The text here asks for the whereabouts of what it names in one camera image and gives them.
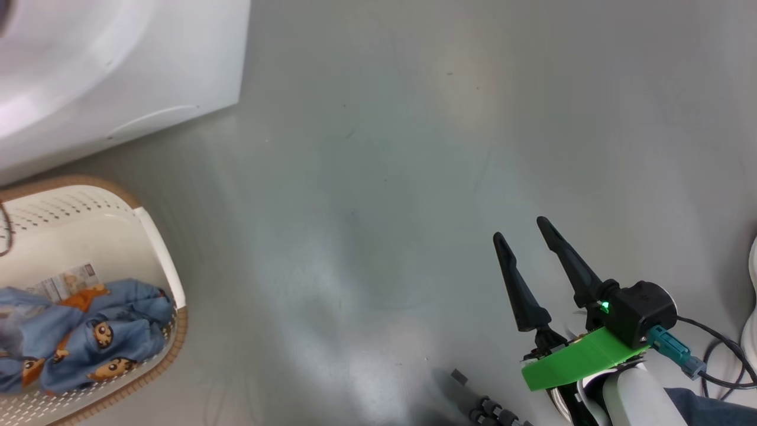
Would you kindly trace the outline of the cream perforated laundry basket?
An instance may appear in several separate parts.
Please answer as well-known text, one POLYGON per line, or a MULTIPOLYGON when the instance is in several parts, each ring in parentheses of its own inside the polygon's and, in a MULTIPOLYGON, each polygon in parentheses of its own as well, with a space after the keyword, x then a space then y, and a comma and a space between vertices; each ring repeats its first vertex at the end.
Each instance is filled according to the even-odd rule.
POLYGON ((0 426, 76 426, 156 380, 176 361, 187 334, 186 294, 152 217, 121 187, 62 177, 0 191, 0 289, 36 284, 91 263, 102 283, 135 279, 173 301, 167 341, 127 374, 49 395, 0 393, 0 426))

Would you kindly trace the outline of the blue cartoon print garment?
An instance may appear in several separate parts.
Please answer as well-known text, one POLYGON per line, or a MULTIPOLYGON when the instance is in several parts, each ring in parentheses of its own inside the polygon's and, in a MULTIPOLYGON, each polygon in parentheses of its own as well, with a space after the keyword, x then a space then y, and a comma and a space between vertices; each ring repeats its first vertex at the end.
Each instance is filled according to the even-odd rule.
POLYGON ((0 289, 0 393, 49 395, 127 374, 166 344, 173 301, 135 279, 101 283, 57 302, 0 289))

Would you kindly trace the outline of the white front-load washing machine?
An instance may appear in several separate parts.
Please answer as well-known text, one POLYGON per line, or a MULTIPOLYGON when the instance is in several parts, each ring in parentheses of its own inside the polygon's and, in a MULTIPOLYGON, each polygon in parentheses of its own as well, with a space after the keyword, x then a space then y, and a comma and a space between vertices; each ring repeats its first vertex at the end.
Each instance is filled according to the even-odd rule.
POLYGON ((250 10, 251 0, 0 0, 0 185, 127 142, 106 135, 146 114, 235 105, 250 10))

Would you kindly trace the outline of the blue denim fabric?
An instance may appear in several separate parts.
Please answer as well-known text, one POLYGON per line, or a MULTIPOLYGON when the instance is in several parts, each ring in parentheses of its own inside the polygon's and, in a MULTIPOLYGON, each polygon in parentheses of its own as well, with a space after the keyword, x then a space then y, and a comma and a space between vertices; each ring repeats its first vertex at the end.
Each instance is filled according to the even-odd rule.
POLYGON ((684 388, 665 391, 688 426, 757 426, 757 409, 704 398, 684 388))

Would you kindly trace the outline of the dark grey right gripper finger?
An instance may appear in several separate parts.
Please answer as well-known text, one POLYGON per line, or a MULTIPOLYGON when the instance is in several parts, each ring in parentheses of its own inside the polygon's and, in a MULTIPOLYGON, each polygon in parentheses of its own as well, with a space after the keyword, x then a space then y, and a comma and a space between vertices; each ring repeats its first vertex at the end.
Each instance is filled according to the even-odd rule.
POLYGON ((601 280, 594 270, 579 256, 572 245, 544 216, 537 218, 537 226, 550 251, 556 254, 574 291, 579 308, 608 301, 619 290, 615 280, 601 280))
POLYGON ((496 232, 493 243, 518 331, 527 333, 548 329, 552 321, 551 315, 538 304, 525 283, 518 270, 517 258, 506 238, 496 232))

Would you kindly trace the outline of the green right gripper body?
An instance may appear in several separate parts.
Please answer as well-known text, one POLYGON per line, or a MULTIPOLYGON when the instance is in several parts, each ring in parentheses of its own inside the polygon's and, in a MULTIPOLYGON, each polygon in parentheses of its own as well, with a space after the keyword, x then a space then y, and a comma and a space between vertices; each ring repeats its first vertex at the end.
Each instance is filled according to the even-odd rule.
POLYGON ((572 426, 606 426, 609 416, 590 402, 583 382, 638 363, 649 347, 632 350, 605 327, 567 340, 549 326, 538 327, 536 348, 524 357, 521 374, 532 392, 546 391, 567 412, 572 426))

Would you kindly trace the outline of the round white filter cover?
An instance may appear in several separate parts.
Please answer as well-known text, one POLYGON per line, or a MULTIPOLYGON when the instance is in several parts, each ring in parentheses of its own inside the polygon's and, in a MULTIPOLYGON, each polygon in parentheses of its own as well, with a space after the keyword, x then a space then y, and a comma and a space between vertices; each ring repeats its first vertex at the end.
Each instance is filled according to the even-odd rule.
POLYGON ((106 135, 108 140, 127 141, 181 124, 197 116, 198 105, 179 105, 136 118, 114 128, 106 135))

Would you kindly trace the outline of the paper basket product sticker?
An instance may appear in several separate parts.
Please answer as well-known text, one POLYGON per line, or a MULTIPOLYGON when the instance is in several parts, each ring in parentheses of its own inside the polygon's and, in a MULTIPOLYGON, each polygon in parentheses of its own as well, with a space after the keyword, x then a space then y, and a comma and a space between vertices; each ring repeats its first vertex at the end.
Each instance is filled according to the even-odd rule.
POLYGON ((52 302, 60 302, 83 289, 94 288, 101 283, 95 268, 91 263, 86 263, 27 286, 25 291, 45 296, 52 302))

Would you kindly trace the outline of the white rounded object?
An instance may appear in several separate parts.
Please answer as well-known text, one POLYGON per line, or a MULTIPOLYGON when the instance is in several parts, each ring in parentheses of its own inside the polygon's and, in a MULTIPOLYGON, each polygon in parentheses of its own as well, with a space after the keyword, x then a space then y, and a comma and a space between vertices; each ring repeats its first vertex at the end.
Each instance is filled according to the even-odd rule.
POLYGON ((757 236, 750 247, 747 267, 752 285, 753 305, 741 332, 741 346, 750 364, 757 367, 757 236))

